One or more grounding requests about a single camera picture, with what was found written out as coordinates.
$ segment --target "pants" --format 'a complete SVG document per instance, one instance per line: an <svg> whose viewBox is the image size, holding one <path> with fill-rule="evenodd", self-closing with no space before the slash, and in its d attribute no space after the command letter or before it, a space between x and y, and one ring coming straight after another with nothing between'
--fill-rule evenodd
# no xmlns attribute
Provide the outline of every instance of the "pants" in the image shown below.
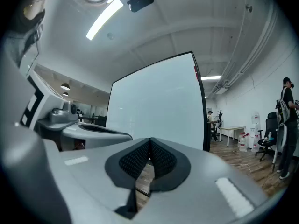
<svg viewBox="0 0 299 224"><path fill-rule="evenodd" d="M213 127L211 127L211 135L212 135L212 137L215 139L215 140L218 140L217 139L217 136L216 136L216 130L215 130L215 128Z"/></svg>
<svg viewBox="0 0 299 224"><path fill-rule="evenodd" d="M281 162L278 167L279 170L283 170L281 176L284 177L289 171L289 166L292 160L292 156L296 149L297 144L297 121L288 122L287 127L287 137L284 149L282 151Z"/></svg>

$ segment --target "whiteboard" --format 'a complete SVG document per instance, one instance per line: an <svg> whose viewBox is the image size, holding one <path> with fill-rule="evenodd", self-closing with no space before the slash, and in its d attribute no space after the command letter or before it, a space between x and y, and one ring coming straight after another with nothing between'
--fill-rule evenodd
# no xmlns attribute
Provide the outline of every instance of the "whiteboard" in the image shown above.
<svg viewBox="0 0 299 224"><path fill-rule="evenodd" d="M202 150L206 105L195 65L187 53L114 82L106 127L133 139L155 137Z"/></svg>

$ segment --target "whiteboard frame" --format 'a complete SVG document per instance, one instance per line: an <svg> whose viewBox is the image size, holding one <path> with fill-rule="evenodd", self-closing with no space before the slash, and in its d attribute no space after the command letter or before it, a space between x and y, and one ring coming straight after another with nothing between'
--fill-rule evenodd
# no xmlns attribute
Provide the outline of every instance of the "whiteboard frame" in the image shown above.
<svg viewBox="0 0 299 224"><path fill-rule="evenodd" d="M134 71L134 72L132 72L132 73L130 73L130 74L128 74L128 75L126 75L126 76L124 76L124 77L122 77L122 78L116 80L116 81L114 81L114 82L112 83L111 90L110 90L110 95L109 95L109 101L108 101L108 107L107 107L107 116L106 116L105 126L106 126L106 124L107 124L107 118L108 118L108 113L109 113L109 103L110 103L111 92L112 92L113 84L114 84L115 82L118 82L118 81L120 81L121 79L123 79L123 78L125 78L125 77L127 77L127 76L130 76L130 75L132 75L132 74L134 74L134 73L136 73L136 72L138 72L138 71L140 71L140 70L142 70L142 69L144 69L144 68L147 68L147 67L149 67L149 66L151 66L151 65L154 65L154 64L157 64L157 63L159 63L159 62L162 62L162 61L166 61L166 60L175 58L175 57L177 57L177 56L186 55L186 54L191 54L191 55L192 55L192 58L193 58L193 61L194 61L194 64L195 64L195 67L194 67L194 68L195 68L195 71L194 71L194 72L196 72L197 75L198 75L197 78L198 78L198 82L199 82L199 86L200 86L201 99L202 99L203 120L207 120L207 116L206 116L206 98L205 98L205 92L204 92L203 83L202 83L202 80L201 80L201 75L200 75L200 72L199 72L199 67L198 67L198 64L197 64L197 62L196 62L196 59L195 59L195 56L194 56L193 51L188 51L188 52L184 52L184 53L181 53L181 54L178 54L178 55L175 55L175 56L168 57L168 58L163 59L163 60L161 60L161 61L158 61L158 62L155 62L155 63L153 63L153 64L150 64L150 65L148 65L148 66L142 67L142 68L140 68L140 69L138 69L138 70L136 70L136 71ZM207 125L204 124L203 127L204 127L204 139L203 139L202 150L209 152L209 151L210 151L210 140L211 140L211 137L208 137L208 136L207 136Z"/></svg>

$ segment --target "person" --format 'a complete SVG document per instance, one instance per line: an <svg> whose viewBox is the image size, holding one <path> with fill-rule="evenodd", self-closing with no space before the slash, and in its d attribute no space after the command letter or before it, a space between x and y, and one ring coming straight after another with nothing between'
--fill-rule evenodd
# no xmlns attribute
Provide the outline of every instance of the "person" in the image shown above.
<svg viewBox="0 0 299 224"><path fill-rule="evenodd" d="M280 179L285 179L290 175L289 166L291 163L292 156L296 149L297 144L297 114L295 109L299 109L299 105L294 104L294 99L292 95L291 88L294 88L294 84L291 80L286 77L284 78L284 87L281 91L281 98L285 102L287 108L290 110L290 117L285 122L287 127L287 137L284 149L282 151L281 162L278 167L277 172L281 172Z"/></svg>
<svg viewBox="0 0 299 224"><path fill-rule="evenodd" d="M208 111L208 117L207 117L207 119L210 121L210 123L211 123L211 130L213 131L211 135L214 138L214 140L217 141L218 139L217 139L216 130L215 130L215 127L214 127L214 124L216 123L216 121L212 121L212 113L213 112L211 110Z"/></svg>

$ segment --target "ceiling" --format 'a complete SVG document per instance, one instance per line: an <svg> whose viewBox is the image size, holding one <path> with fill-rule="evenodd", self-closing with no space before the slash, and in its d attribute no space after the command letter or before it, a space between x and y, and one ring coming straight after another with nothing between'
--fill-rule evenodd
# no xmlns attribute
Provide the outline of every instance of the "ceiling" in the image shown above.
<svg viewBox="0 0 299 224"><path fill-rule="evenodd" d="M36 66L34 70L66 100L78 101L84 104L107 108L109 93L103 92L102 90L73 80L40 65ZM60 87L60 85L62 85L63 83L68 83L70 85L69 91L66 91ZM68 92L69 97L64 96L64 92Z"/></svg>
<svg viewBox="0 0 299 224"><path fill-rule="evenodd" d="M132 13L124 6L92 41L86 34L107 5L48 0L37 63L91 91L142 67L193 51L201 76L233 77L252 54L267 24L271 0L155 0ZM252 6L252 12L246 8ZM204 81L205 94L217 81Z"/></svg>

